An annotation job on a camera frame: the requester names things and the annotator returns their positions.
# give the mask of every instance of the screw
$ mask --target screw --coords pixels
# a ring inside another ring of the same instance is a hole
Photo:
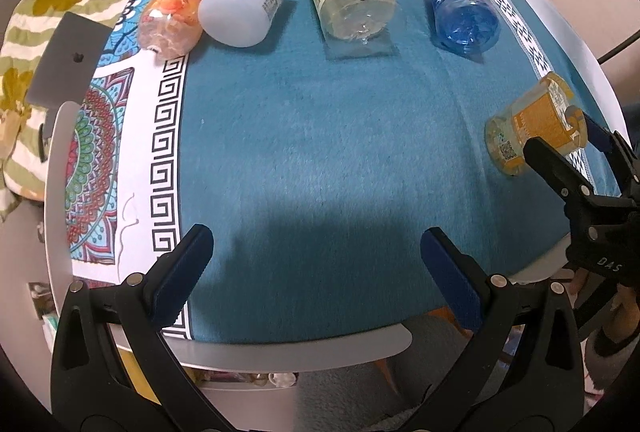
[[[505,279],[501,275],[492,275],[491,284],[493,284],[495,287],[505,287],[507,285],[507,279]]]
[[[142,279],[144,279],[142,273],[132,273],[127,277],[127,284],[130,286],[137,286],[142,282]]]
[[[78,293],[78,291],[80,291],[83,286],[84,286],[84,282],[73,281],[71,284],[69,284],[69,291],[71,293]]]
[[[557,295],[562,295],[562,293],[564,293],[564,286],[559,282],[552,282],[551,291],[553,291]]]

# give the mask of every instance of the orange bottle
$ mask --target orange bottle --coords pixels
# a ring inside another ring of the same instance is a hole
[[[170,60],[189,53],[202,35],[198,21],[201,0],[151,0],[138,23],[138,43],[144,50]]]

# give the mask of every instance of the gray laptop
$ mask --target gray laptop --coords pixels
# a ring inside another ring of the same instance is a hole
[[[36,67],[25,97],[33,106],[47,108],[41,139],[49,139],[60,106],[69,100],[81,104],[102,55],[111,28],[67,12]]]

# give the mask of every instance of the person's leg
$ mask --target person's leg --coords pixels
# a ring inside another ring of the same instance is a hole
[[[301,372],[294,432],[355,432],[407,409],[374,364]]]
[[[388,359],[388,365],[402,396],[410,406],[418,406],[440,384],[466,347],[468,340],[450,322],[422,315],[403,322],[413,341],[408,349]],[[506,371],[494,368],[478,401],[495,394]]]

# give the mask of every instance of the black greek key pattern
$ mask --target black greek key pattern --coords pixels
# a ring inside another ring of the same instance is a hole
[[[542,46],[538,42],[536,35],[529,28],[529,25],[520,15],[518,9],[513,5],[511,0],[492,0],[497,7],[500,15],[507,23],[507,26],[511,28],[513,35],[515,36],[518,44],[522,48],[522,51],[529,58],[531,67],[535,72],[538,79],[541,79],[554,68],[551,65],[550,60],[542,49]],[[580,173],[591,183],[595,192],[595,186],[593,181],[593,175],[591,174],[591,168],[587,160],[587,153],[584,149],[577,149],[566,156],[569,163],[574,165]]]
[[[151,238],[156,258],[170,252],[180,241],[178,214],[178,132],[187,56],[168,60],[162,67],[151,140],[152,162],[149,184]],[[191,339],[188,303],[173,326],[162,330],[165,336]]]

